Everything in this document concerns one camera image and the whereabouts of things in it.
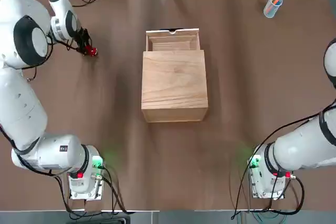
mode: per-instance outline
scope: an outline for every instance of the pencil cup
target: pencil cup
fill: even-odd
[[[275,5],[271,0],[268,0],[264,8],[264,15],[268,18],[273,18],[279,7],[282,5],[283,1],[284,0],[281,0]]]

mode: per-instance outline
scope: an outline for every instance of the brown tablecloth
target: brown tablecloth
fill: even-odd
[[[56,45],[38,68],[32,86],[48,114],[47,131],[94,145],[117,172],[126,209],[233,209],[231,196],[235,201],[253,147],[275,128],[321,110],[335,94],[323,69],[324,50],[336,35],[328,0],[284,0],[273,19],[262,13],[266,1],[98,0],[76,8],[99,58]],[[145,31],[160,28],[200,30],[209,95],[203,122],[144,121]],[[10,152],[1,139],[0,210],[64,209],[55,180],[15,167]],[[296,173],[306,188],[304,209],[336,210],[335,171]],[[247,183],[244,189],[240,209],[248,208]],[[105,210],[110,195],[105,187]],[[294,209],[292,190],[286,196],[273,207]],[[266,204],[251,201],[254,209]]]

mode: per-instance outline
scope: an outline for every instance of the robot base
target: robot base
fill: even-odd
[[[70,199],[86,199],[86,200],[101,200],[104,181],[101,179],[94,179],[91,175],[100,175],[102,174],[102,170],[97,168],[97,161],[100,165],[103,165],[102,158],[99,156],[99,153],[95,147],[92,145],[86,146],[89,151],[89,164],[86,171],[83,173],[83,179],[72,179],[69,178],[69,186],[70,186]],[[84,185],[89,183],[89,188],[91,190],[85,192],[77,191],[77,185]]]
[[[263,145],[259,151],[251,157],[252,161],[250,163],[248,174],[249,174],[249,184],[253,194],[253,198],[269,199],[272,197],[272,191],[276,176],[269,172],[265,163],[265,152],[266,145]],[[285,187],[285,177],[278,177],[277,183],[274,187],[273,200],[283,199],[282,191]]]

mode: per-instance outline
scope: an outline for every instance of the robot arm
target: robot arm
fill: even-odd
[[[6,10],[0,12],[0,131],[13,147],[16,166],[65,169],[72,198],[100,199],[102,181],[92,177],[101,173],[98,151],[81,145],[74,135],[46,133],[46,112],[22,75],[22,68],[46,61],[47,36],[58,43],[73,38],[84,55],[94,51],[69,1],[50,4],[55,12],[51,21],[47,9],[35,0],[0,0],[0,9]]]
[[[336,39],[325,51],[324,68],[336,87]],[[288,171],[336,165],[336,102],[275,142],[260,146],[251,159],[249,174],[255,198],[270,198],[274,189],[277,199]]]

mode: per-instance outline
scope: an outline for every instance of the open wooden box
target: open wooden box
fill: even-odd
[[[141,110],[147,122],[201,121],[208,108],[198,29],[147,31]]]

